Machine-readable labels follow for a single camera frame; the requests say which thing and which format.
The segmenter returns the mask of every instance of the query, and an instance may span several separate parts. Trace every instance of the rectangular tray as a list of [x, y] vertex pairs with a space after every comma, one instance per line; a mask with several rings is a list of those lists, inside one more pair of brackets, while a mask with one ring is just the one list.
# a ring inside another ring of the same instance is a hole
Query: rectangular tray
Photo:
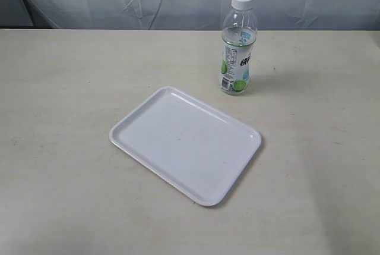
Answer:
[[109, 138], [202, 206], [222, 201], [261, 145], [257, 130], [174, 87], [155, 92]]

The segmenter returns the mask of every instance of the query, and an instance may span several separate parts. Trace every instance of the water bottle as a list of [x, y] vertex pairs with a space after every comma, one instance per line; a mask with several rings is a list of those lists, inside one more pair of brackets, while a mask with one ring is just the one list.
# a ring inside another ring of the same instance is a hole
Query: water bottle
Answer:
[[232, 0], [232, 9], [224, 19], [220, 87], [230, 95], [243, 93], [249, 83], [249, 60], [257, 35], [253, 3], [254, 0]]

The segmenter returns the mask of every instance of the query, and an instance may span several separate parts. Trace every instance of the table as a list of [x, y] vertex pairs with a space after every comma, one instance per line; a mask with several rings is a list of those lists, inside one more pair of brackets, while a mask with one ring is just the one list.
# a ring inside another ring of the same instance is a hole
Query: table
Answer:
[[[378, 254], [380, 32], [259, 32], [218, 87], [220, 32], [0, 30], [1, 254]], [[258, 129], [204, 208], [108, 139], [162, 86]]]

